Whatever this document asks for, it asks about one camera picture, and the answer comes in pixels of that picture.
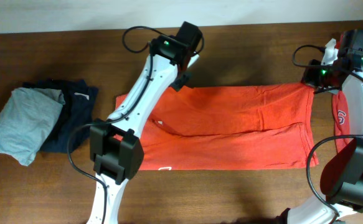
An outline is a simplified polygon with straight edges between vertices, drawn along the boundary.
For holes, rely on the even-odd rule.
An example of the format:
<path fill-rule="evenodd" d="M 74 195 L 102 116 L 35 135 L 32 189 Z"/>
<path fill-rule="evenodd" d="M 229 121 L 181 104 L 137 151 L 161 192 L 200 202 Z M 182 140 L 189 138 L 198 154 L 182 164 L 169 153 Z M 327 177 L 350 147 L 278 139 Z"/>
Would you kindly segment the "orange FRAM t-shirt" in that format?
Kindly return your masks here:
<path fill-rule="evenodd" d="M 300 83 L 167 89 L 146 122 L 142 170 L 315 166 L 314 91 Z"/>

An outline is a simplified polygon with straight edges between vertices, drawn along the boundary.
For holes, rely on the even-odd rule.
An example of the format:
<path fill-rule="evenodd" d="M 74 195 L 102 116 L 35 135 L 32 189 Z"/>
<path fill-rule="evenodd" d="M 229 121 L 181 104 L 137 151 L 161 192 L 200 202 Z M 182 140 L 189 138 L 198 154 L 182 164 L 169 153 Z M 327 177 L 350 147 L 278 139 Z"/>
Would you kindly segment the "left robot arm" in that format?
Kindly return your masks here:
<path fill-rule="evenodd" d="M 147 44 L 143 70 L 125 100 L 106 120 L 90 125 L 95 196 L 89 223 L 118 223 L 125 187 L 144 159 L 140 142 L 149 115 L 165 90 L 199 58 L 202 36 L 160 35 Z"/>

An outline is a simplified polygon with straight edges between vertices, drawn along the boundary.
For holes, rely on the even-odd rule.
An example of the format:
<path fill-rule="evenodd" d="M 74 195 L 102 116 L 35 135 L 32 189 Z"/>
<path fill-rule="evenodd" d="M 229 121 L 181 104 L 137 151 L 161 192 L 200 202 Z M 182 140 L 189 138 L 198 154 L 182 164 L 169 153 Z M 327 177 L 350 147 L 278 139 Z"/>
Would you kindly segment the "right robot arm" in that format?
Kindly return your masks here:
<path fill-rule="evenodd" d="M 314 188 L 310 168 L 306 178 L 313 196 L 295 208 L 287 208 L 274 223 L 342 223 L 348 215 L 363 213 L 363 30 L 345 31 L 341 39 L 331 39 L 324 47 L 322 60 L 304 65 L 302 83 L 317 93 L 331 92 L 344 97 L 336 108 L 336 125 L 341 134 L 315 144 L 313 158 L 322 144 L 335 141 L 342 149 L 325 165 L 320 191 Z"/>

